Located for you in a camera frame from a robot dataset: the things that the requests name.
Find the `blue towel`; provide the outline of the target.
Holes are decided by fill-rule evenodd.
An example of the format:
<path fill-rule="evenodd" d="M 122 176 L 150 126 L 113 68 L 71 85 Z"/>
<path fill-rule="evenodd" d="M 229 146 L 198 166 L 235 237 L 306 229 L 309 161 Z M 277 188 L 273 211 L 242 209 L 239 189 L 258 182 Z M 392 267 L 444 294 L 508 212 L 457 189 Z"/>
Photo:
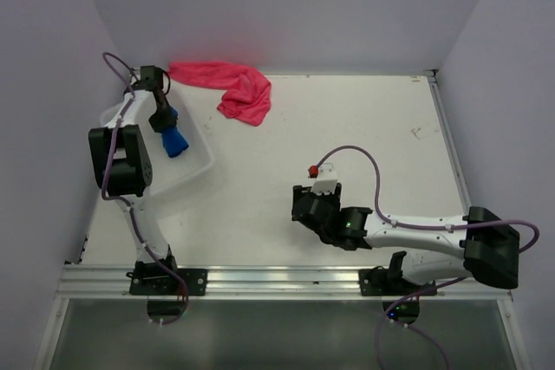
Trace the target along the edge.
<path fill-rule="evenodd" d="M 176 158 L 189 148 L 189 143 L 178 129 L 178 115 L 173 107 L 169 107 L 169 115 L 160 133 L 162 145 L 169 158 Z"/>

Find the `pink towel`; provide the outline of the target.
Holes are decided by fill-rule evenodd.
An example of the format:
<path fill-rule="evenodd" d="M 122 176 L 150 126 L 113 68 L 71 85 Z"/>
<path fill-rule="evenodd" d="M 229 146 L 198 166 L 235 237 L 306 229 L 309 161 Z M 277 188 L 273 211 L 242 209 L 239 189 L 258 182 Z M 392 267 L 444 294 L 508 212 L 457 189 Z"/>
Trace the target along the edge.
<path fill-rule="evenodd" d="M 227 119 L 258 127 L 271 110 L 272 84 L 254 67 L 230 62 L 171 62 L 168 74 L 187 86 L 223 91 L 217 109 Z"/>

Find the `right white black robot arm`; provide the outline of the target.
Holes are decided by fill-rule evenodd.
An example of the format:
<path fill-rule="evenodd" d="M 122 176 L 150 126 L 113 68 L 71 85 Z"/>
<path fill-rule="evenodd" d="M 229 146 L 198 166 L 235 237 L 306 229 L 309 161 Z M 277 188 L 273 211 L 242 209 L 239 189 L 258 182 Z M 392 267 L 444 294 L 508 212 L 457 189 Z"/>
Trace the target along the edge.
<path fill-rule="evenodd" d="M 416 229 L 406 218 L 380 217 L 368 207 L 343 207 L 342 187 L 318 194 L 309 186 L 292 189 L 292 220 L 315 232 L 322 243 L 343 250 L 396 247 L 389 266 L 375 282 L 396 294 L 432 281 L 472 277 L 496 289 L 519 284 L 519 233 L 483 207 L 468 214 L 431 220 Z"/>

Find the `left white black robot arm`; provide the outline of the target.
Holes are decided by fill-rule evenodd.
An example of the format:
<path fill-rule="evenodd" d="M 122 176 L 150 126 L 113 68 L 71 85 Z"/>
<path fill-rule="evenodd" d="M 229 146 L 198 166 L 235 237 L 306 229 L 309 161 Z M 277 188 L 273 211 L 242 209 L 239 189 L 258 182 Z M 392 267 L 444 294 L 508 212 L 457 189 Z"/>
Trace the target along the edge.
<path fill-rule="evenodd" d="M 152 130 L 161 136 L 168 156 L 188 148 L 177 131 L 177 111 L 164 91 L 165 70 L 155 66 L 140 68 L 140 78 L 128 87 L 116 115 L 103 127 L 88 133 L 88 143 L 101 197 L 114 201 L 124 213 L 131 230 L 137 260 L 131 278 L 150 282 L 161 294 L 173 293 L 180 284 L 169 243 L 149 204 L 153 167 L 140 126 L 140 111 L 148 102 L 154 112 L 148 117 Z"/>

